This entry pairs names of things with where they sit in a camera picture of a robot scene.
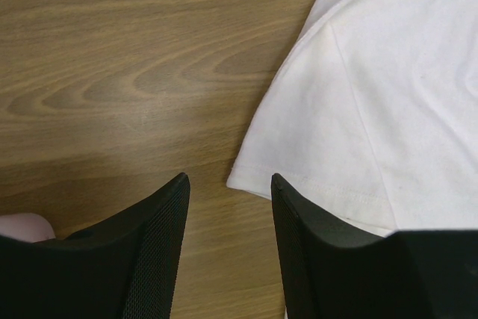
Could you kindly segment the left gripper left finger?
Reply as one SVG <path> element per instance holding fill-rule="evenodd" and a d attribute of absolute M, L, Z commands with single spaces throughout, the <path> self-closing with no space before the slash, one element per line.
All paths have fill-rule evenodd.
<path fill-rule="evenodd" d="M 67 238 L 2 237 L 1 316 L 168 318 L 189 199 L 189 178 L 181 173 Z"/>

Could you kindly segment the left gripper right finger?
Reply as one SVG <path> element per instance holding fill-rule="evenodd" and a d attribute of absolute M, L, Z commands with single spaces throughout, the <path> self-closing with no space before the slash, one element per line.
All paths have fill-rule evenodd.
<path fill-rule="evenodd" d="M 398 231 L 381 238 L 271 181 L 290 318 L 475 318 L 477 232 Z"/>

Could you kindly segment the white t-shirt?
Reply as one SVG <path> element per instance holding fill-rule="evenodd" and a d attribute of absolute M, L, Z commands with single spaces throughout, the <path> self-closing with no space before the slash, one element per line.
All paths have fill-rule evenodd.
<path fill-rule="evenodd" d="M 316 0 L 228 187 L 373 234 L 477 227 L 477 0 Z"/>

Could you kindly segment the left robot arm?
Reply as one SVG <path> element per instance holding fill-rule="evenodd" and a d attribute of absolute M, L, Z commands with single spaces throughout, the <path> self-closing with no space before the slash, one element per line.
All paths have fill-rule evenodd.
<path fill-rule="evenodd" d="M 313 204 L 282 176 L 273 220 L 290 318 L 475 318 L 477 233 L 381 238 Z M 3 318 L 168 318 L 190 199 L 179 174 L 58 240 L 36 214 L 1 217 Z"/>

